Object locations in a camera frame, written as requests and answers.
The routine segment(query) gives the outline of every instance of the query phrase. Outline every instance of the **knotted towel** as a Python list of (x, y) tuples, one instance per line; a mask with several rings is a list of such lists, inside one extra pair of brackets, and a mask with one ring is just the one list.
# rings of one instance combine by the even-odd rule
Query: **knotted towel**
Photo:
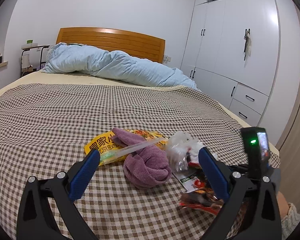
[[(114, 127), (115, 143), (129, 146), (145, 139), (138, 134)], [(164, 184), (171, 176), (171, 169), (166, 153), (156, 145), (148, 146), (127, 156), (123, 171), (128, 180), (139, 189), (148, 189)]]

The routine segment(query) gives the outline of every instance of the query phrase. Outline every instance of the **checkered bedspread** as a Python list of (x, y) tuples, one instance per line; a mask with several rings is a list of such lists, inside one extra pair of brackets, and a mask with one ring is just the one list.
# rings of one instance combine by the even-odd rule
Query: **checkered bedspread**
[[(27, 178), (53, 177), (85, 157), (83, 146), (113, 127), (178, 130), (199, 138), (227, 164), (247, 163), (238, 122), (209, 96), (186, 87), (166, 90), (122, 86), (28, 84), (0, 97), (0, 224), (16, 238)], [(272, 165), (280, 163), (272, 155)], [(214, 217), (178, 207), (185, 190), (175, 178), (149, 190), (126, 181), (122, 163), (100, 167), (79, 212), (103, 239), (199, 239)], [(70, 237), (54, 202), (61, 232)]]

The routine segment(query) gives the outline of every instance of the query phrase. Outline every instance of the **metal bolt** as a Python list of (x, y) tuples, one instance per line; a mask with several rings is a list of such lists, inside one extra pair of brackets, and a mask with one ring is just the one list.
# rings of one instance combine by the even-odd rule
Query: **metal bolt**
[(269, 181), (270, 181), (270, 179), (269, 179), (268, 176), (263, 176), (263, 177), (262, 177), (262, 180), (263, 180), (264, 182), (269, 182)]
[(238, 178), (241, 177), (241, 174), (240, 174), (240, 172), (234, 171), (234, 172), (232, 173), (232, 176), (234, 176), (236, 179), (238, 179)]
[(59, 173), (57, 174), (57, 178), (58, 178), (58, 179), (63, 179), (65, 176), (66, 176), (66, 173), (63, 172), (63, 171), (61, 171), (61, 172), (59, 172)]
[(34, 176), (31, 176), (31, 177), (28, 179), (28, 181), (29, 181), (30, 183), (34, 182), (34, 181), (35, 181), (35, 177), (34, 177)]

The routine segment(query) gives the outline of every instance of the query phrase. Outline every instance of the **drawer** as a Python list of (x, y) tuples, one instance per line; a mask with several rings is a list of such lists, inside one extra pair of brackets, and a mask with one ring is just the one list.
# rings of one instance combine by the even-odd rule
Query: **drawer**
[(257, 126), (261, 114), (233, 99), (229, 110), (251, 126)]
[(255, 110), (259, 114), (263, 113), (268, 101), (268, 97), (266, 95), (242, 84), (238, 84), (233, 98)]

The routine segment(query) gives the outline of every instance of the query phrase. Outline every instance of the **clear plastic bag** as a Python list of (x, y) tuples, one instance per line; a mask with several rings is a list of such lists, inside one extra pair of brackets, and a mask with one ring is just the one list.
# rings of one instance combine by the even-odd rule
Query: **clear plastic bag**
[(172, 135), (165, 145), (172, 172), (187, 171), (188, 161), (200, 167), (198, 154), (202, 147), (202, 141), (192, 138), (189, 133), (177, 131)]

